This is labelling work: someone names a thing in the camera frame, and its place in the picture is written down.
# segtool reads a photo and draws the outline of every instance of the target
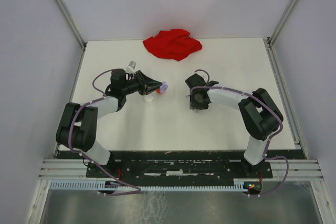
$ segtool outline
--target metal floor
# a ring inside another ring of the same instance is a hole
[[[276,184],[264,182],[265,191]],[[322,223],[309,182],[287,182],[264,198],[232,192],[163,192],[103,197],[50,190],[43,224]]]

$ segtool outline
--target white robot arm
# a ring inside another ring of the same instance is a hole
[[[242,92],[220,85],[217,81],[206,83],[198,74],[190,76],[186,81],[190,88],[190,109],[205,110],[210,103],[220,103],[241,112],[245,127],[249,132],[249,141],[244,159],[249,166],[257,166],[264,160],[264,151],[271,133],[279,127],[279,121],[256,101],[261,101],[271,109],[281,121],[281,112],[265,89],[254,92]]]
[[[80,125],[73,126],[71,145],[75,151],[81,151],[100,165],[106,165],[113,158],[111,153],[96,141],[97,120],[103,116],[121,110],[126,103],[126,96],[135,92],[148,95],[162,86],[162,83],[145,76],[141,71],[134,71],[135,62],[124,69],[111,71],[111,84],[105,90],[103,98],[82,108],[76,119]],[[56,133],[56,141],[69,147],[71,124],[82,105],[66,104]]]

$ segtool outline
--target white wall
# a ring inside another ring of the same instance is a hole
[[[336,206],[335,17],[335,0],[301,0],[275,49],[309,154]]]
[[[85,41],[184,28],[198,38],[266,37],[289,0],[63,0]]]
[[[0,219],[24,223],[80,57],[53,0],[0,0]]]

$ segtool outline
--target red cloth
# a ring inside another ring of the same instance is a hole
[[[160,31],[154,38],[144,40],[143,44],[148,52],[158,58],[180,61],[202,48],[201,43],[189,35],[190,33],[183,29]]]

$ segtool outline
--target metal frame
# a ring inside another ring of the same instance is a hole
[[[279,63],[277,61],[276,52],[273,48],[274,43],[278,39],[281,31],[283,30],[285,24],[287,23],[290,15],[292,14],[294,8],[297,6],[300,0],[290,0],[287,5],[280,21],[278,22],[274,33],[265,41],[266,50],[270,60],[274,76],[276,78],[279,93],[285,107],[285,112],[289,120],[289,125],[291,132],[293,134],[296,149],[303,149],[305,155],[308,157],[308,152],[302,134],[299,128],[299,124],[295,117],[293,107],[288,95],[286,88],[286,83],[280,71]],[[55,0],[56,5],[59,7],[65,21],[71,28],[74,36],[77,39],[78,44],[82,47],[83,51],[81,54],[81,60],[79,62],[78,70],[76,73],[76,78],[74,80],[73,89],[71,92],[70,99],[73,96],[73,90],[77,82],[78,73],[81,67],[82,58],[86,43],[82,39],[78,28],[76,27],[69,11],[67,10],[65,4],[62,0]],[[279,181],[283,178],[285,173],[286,165],[284,161],[271,161],[271,168],[274,175],[272,179],[264,179],[265,181]],[[287,180],[288,181],[310,181],[313,188],[314,196],[317,201],[318,209],[320,211],[323,223],[336,223],[336,217],[334,212],[334,207],[332,206],[323,176],[315,159],[305,159],[305,160],[290,160],[290,171]],[[32,201],[32,205],[29,210],[28,218],[26,223],[39,223],[43,213],[43,208],[47,198],[48,190],[52,180],[62,180],[70,181],[76,180],[80,182],[90,182],[90,181],[109,181],[108,178],[87,178],[86,177],[86,167],[82,163],[81,159],[45,159],[38,177],[38,184]],[[251,181],[251,179],[235,179],[236,182]]]
[[[85,41],[83,40],[78,27],[76,26],[73,18],[71,17],[68,8],[65,6],[64,2],[62,0],[54,0],[57,7],[59,8],[63,18],[65,19],[66,23],[69,25],[73,35],[75,36],[78,44],[81,48],[85,48]]]
[[[289,0],[289,3],[282,14],[280,21],[278,22],[277,26],[274,29],[272,36],[269,38],[270,45],[274,45],[274,43],[279,38],[279,35],[283,28],[285,27],[290,15],[293,13],[295,7],[298,5],[300,0]]]
[[[278,86],[279,94],[283,103],[283,107],[285,109],[285,113],[287,116],[288,124],[293,136],[294,144],[296,149],[303,149],[303,152],[306,157],[309,157],[308,149],[306,144],[304,143],[302,132],[299,127],[298,120],[295,116],[294,109],[292,107],[292,103],[289,98],[288,89],[283,78],[283,74],[280,69],[280,65],[278,59],[276,57],[276,53],[274,47],[269,44],[268,41],[264,40],[266,51],[268,54],[269,62],[273,70],[273,74]]]
[[[283,160],[269,161],[272,168],[273,178],[263,181],[281,181],[286,163]],[[292,159],[289,160],[290,170],[287,181],[323,181],[320,166],[316,159]],[[45,159],[39,174],[39,180],[104,180],[113,181],[111,178],[87,178],[87,167],[81,159]],[[234,181],[252,182],[258,179],[242,178]]]

